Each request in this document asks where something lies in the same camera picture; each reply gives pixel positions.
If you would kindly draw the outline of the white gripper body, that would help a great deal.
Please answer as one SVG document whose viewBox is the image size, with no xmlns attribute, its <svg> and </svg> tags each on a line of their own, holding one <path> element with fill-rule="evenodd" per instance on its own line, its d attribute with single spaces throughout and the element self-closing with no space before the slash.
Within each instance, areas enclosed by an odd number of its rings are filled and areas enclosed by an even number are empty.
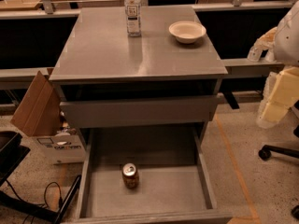
<svg viewBox="0 0 299 224">
<path fill-rule="evenodd" d="M 264 129 L 274 127 L 298 100 L 299 67 L 287 66 L 279 73 L 271 72 L 263 89 L 256 119 L 258 126 Z"/>
</svg>

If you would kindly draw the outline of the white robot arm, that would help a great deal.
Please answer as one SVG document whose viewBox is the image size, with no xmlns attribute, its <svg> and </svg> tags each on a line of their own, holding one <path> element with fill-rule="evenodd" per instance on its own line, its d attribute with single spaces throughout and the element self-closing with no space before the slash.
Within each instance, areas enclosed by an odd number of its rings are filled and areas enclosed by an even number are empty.
<svg viewBox="0 0 299 224">
<path fill-rule="evenodd" d="M 254 43 L 257 49 L 269 49 L 284 69 L 266 81 L 265 94 L 260 103 L 257 124 L 272 128 L 299 100 L 299 1 L 276 28 L 272 28 Z"/>
</svg>

